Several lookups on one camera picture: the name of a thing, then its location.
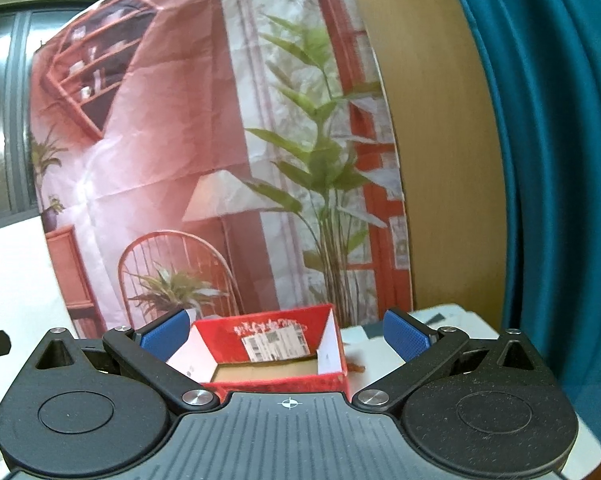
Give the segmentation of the dark window frame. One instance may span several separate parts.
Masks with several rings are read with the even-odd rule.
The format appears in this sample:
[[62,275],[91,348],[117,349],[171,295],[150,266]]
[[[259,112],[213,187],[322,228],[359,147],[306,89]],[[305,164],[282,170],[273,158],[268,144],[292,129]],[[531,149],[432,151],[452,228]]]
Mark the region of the dark window frame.
[[38,214],[29,148],[29,79],[34,53],[91,2],[0,8],[0,229]]

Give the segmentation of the printed room backdrop cloth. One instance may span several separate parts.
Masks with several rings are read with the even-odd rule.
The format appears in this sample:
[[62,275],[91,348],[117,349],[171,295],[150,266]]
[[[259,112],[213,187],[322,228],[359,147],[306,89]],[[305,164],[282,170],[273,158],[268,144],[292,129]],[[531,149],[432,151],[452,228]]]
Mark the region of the printed room backdrop cloth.
[[38,47],[29,134],[82,337],[173,307],[411,310],[398,150],[355,0],[101,0]]

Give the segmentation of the teal curtain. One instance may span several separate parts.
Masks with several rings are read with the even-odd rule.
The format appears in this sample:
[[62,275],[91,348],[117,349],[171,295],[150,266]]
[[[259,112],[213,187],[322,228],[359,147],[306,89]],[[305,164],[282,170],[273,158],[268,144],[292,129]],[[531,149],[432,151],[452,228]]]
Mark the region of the teal curtain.
[[601,0],[460,0],[506,196],[503,323],[601,442]]

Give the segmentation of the patterned tablecloth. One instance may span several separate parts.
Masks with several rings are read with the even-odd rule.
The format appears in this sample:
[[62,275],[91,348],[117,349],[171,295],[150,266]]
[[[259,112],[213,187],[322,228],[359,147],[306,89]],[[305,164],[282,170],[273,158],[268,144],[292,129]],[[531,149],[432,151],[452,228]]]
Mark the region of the patterned tablecloth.
[[475,312],[457,304],[443,304],[415,312],[385,312],[383,321],[340,330],[347,365],[349,393],[353,396],[401,367],[441,338],[437,328],[464,332],[469,338],[497,339],[499,334]]

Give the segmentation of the red strawberry cardboard box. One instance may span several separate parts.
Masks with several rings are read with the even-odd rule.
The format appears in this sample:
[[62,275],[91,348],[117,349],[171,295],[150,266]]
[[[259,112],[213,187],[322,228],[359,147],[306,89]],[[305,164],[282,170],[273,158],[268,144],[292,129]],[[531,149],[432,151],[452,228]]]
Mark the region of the red strawberry cardboard box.
[[167,364],[221,399],[238,391],[350,394],[329,304],[195,321]]

